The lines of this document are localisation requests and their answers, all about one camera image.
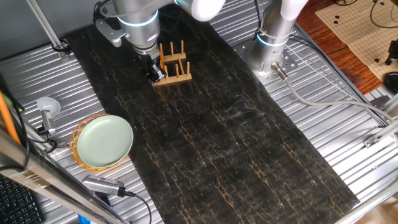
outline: orange handle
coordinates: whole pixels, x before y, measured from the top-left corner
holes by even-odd
[[[17,131],[15,130],[14,122],[12,122],[11,114],[10,111],[8,110],[7,103],[1,91],[0,91],[0,112],[4,120],[4,123],[6,124],[8,134],[13,138],[13,140],[21,144]]]

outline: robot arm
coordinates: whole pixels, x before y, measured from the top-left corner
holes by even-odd
[[[257,75],[273,73],[271,65],[283,64],[284,47],[308,0],[273,0],[264,10],[260,31],[246,54],[246,63]]]
[[[138,53],[142,70],[156,84],[165,77],[157,50],[160,34],[158,9],[177,4],[198,21],[205,22],[218,14],[224,3],[225,0],[113,0],[122,30],[112,30],[103,19],[97,19],[95,24],[115,47],[120,47],[121,38],[125,37]]]

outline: blue ring light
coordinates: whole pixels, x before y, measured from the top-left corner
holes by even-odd
[[[119,19],[119,21],[120,21],[121,23],[123,23],[123,24],[126,25],[126,26],[131,26],[131,27],[142,27],[142,26],[146,26],[146,25],[150,24],[151,22],[153,22],[153,21],[156,19],[158,13],[159,13],[159,11],[156,10],[155,15],[152,16],[152,18],[150,18],[150,19],[149,19],[148,21],[146,21],[146,22],[141,22],[141,23],[138,23],[138,24],[132,24],[132,23],[130,23],[130,22],[125,22],[125,21],[123,21],[122,19],[120,19],[119,17],[118,17],[118,19]]]
[[[259,34],[257,34],[257,38],[260,40],[261,43],[271,46],[271,47],[279,47],[279,46],[285,45],[287,43],[287,40],[286,40],[284,43],[281,43],[281,44],[270,44],[270,43],[267,43],[264,40],[262,40]]]

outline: white cable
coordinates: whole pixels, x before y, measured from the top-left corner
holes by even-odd
[[[347,92],[345,92],[344,90],[342,90],[338,85],[334,84],[333,82],[331,82],[329,79],[327,79],[327,77],[325,77],[324,75],[322,75],[320,72],[318,72],[316,69],[314,69],[310,64],[308,64],[303,58],[301,58],[296,52],[293,51],[293,49],[291,49],[288,45],[286,45],[286,47],[291,50],[293,52],[293,54],[295,54],[303,63],[305,63],[308,67],[312,68],[312,70],[314,70],[314,72],[316,72],[318,75],[322,76],[324,79],[326,79],[330,84],[332,84],[334,87],[336,87],[337,89],[339,89],[339,91],[342,91],[343,93],[347,94],[348,96],[352,97],[352,99],[358,101],[354,96],[348,94]]]
[[[380,110],[379,108],[375,108],[374,106],[367,105],[366,103],[361,103],[361,102],[355,102],[355,101],[336,101],[336,102],[325,102],[325,103],[315,103],[308,101],[304,98],[302,98],[293,88],[292,84],[289,82],[289,79],[284,80],[286,85],[290,88],[292,91],[293,95],[297,97],[298,100],[301,102],[310,105],[310,106],[334,106],[334,105],[357,105],[357,106],[362,106],[365,108],[368,108],[370,110],[373,110],[374,112],[377,112],[381,115],[383,115],[386,119],[388,119],[390,122],[394,122],[394,119],[392,119],[386,112]]]

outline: wooden floor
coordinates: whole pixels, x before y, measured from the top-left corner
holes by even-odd
[[[297,22],[332,59],[362,94],[382,86],[370,69],[315,15],[315,12],[333,4],[332,0],[309,0]]]
[[[356,224],[398,224],[398,200],[390,198],[368,212]]]

